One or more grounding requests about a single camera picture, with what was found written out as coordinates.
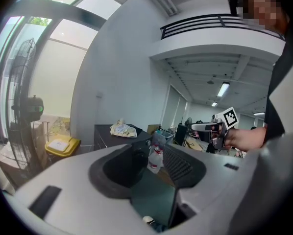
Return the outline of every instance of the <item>trees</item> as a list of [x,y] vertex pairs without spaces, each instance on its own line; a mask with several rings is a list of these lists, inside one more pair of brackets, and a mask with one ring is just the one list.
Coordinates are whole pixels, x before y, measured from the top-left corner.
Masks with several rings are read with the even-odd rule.
[[32,17],[28,24],[47,26],[49,24],[49,20],[47,18]]

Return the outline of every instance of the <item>white wall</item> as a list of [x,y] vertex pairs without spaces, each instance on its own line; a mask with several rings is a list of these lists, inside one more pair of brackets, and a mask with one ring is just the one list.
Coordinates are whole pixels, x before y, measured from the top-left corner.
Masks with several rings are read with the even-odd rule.
[[196,53],[235,53],[276,62],[285,42],[270,35],[236,28],[192,30],[167,37],[153,44],[154,60]]
[[122,117],[144,130],[161,122],[174,80],[148,54],[165,20],[149,0],[128,0],[100,29],[74,88],[73,137],[92,144],[94,124],[113,124]]
[[[224,110],[226,110],[226,109],[219,108],[219,107],[212,107],[212,106],[203,105],[203,104],[191,103],[189,106],[189,110],[186,109],[183,122],[185,122],[185,120],[187,118],[192,118],[192,121],[194,123],[198,120],[201,120],[203,122],[210,122],[212,119],[212,115],[218,114]],[[243,114],[243,113],[240,113],[237,111],[236,111],[236,114],[237,114],[239,121],[242,121],[242,125],[240,125],[240,122],[239,122],[239,124],[236,125],[235,128],[242,127],[243,129],[249,130],[253,126],[254,121],[255,121],[255,125],[257,126],[258,119],[261,119],[261,118],[255,117],[255,116],[248,116],[246,114]],[[244,124],[245,118],[247,118],[247,119],[252,118],[252,123],[250,123],[250,124],[245,123]]]
[[179,4],[178,11],[166,24],[201,15],[230,13],[228,0],[190,0]]
[[203,122],[211,122],[212,115],[218,114],[222,112],[224,109],[218,107],[212,107],[203,104],[195,104],[191,103],[188,118],[192,118],[192,122],[203,121]]
[[73,88],[85,50],[48,40],[31,79],[29,95],[41,97],[44,114],[70,117]]

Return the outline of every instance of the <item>standing fan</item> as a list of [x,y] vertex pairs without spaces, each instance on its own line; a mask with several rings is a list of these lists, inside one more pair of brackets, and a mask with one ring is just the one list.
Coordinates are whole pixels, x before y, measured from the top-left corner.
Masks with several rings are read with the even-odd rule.
[[20,169],[29,177],[42,171],[35,150],[31,122],[40,119],[43,113],[43,101],[29,97],[29,83],[35,56],[33,39],[24,41],[12,64],[6,94],[6,126],[15,160]]
[[186,125],[188,128],[191,127],[191,125],[192,125],[192,118],[191,118],[191,117],[189,117],[189,118],[186,120],[185,125]]

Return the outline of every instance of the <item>yellow bin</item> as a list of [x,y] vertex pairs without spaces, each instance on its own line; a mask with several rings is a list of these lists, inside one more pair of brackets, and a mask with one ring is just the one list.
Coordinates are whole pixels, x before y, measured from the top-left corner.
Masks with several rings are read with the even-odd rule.
[[45,150],[60,158],[70,157],[79,147],[81,141],[69,136],[56,135],[54,140],[45,144]]

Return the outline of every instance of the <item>table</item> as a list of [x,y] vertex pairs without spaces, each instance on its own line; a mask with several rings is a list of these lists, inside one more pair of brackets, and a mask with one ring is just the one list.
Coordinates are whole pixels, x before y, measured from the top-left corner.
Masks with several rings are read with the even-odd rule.
[[203,151],[202,146],[200,145],[200,140],[195,139],[193,137],[187,137],[186,146],[197,151]]

